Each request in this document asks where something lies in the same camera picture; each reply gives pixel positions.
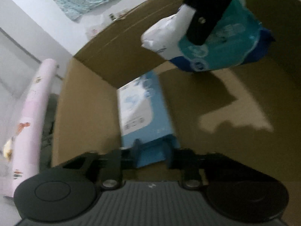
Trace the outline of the brown cardboard box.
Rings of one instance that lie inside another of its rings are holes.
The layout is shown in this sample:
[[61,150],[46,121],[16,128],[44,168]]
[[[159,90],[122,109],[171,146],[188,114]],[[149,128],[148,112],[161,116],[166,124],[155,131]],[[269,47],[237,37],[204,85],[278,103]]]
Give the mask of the brown cardboard box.
[[182,0],[148,0],[70,61],[59,97],[52,163],[120,145],[116,91],[154,70],[176,136],[197,153],[223,153],[281,181],[300,180],[300,0],[246,0],[275,42],[256,63],[198,76],[141,47],[140,36]]

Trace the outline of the blue white tissue pack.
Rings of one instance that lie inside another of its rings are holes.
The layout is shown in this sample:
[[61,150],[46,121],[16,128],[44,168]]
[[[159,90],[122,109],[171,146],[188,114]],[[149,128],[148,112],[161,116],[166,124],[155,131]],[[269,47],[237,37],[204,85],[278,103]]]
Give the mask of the blue white tissue pack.
[[194,13],[190,6],[181,5],[176,14],[142,34],[142,47],[182,71],[198,72],[257,62],[274,40],[270,30],[247,9],[245,0],[232,0],[205,43],[195,45],[186,36]]

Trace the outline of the light blue wipes pack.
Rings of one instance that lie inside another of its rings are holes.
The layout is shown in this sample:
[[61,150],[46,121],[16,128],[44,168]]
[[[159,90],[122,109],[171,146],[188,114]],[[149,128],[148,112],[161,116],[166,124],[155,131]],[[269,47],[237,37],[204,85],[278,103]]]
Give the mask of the light blue wipes pack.
[[180,148],[168,113],[159,77],[153,71],[117,90],[121,146],[141,141],[137,168],[166,160],[164,140]]

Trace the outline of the pink-covered folding table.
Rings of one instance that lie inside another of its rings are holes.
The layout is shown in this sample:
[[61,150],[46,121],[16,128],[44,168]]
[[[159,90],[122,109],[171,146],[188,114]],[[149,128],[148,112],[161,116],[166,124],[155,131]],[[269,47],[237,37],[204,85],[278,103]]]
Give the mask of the pink-covered folding table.
[[5,197],[13,197],[20,183],[39,173],[45,113],[57,68],[53,59],[42,61],[27,92],[16,131],[4,145],[4,157],[9,159],[8,173],[1,176],[1,195]]

